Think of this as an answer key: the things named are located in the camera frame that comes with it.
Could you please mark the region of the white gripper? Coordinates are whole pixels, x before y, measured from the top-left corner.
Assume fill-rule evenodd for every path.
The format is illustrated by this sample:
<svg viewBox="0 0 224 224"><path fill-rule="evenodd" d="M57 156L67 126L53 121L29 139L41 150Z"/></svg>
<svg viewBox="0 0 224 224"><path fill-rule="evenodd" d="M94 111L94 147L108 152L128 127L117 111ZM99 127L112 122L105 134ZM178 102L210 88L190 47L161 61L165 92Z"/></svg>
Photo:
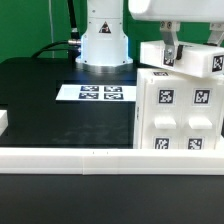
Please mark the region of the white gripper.
<svg viewBox="0 0 224 224"><path fill-rule="evenodd" d="M220 46L224 41L224 23L218 23L224 22L224 0L128 0L128 9L135 20L161 21L164 65L173 66L182 58L179 22L214 22L207 43Z"/></svg>

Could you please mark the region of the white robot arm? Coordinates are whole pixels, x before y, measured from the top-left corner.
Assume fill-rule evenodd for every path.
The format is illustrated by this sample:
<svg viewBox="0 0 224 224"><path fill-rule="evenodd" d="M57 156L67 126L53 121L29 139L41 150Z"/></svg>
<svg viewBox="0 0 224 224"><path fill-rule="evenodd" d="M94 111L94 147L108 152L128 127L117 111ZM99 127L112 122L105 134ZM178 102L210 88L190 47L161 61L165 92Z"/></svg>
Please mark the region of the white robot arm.
<svg viewBox="0 0 224 224"><path fill-rule="evenodd" d="M160 23L162 39L141 44L141 63L197 77L224 72L224 0L87 0L88 26L76 59L79 66L105 71L132 64L123 32L124 2L133 19ZM208 41L180 42L182 22L208 23Z"/></svg>

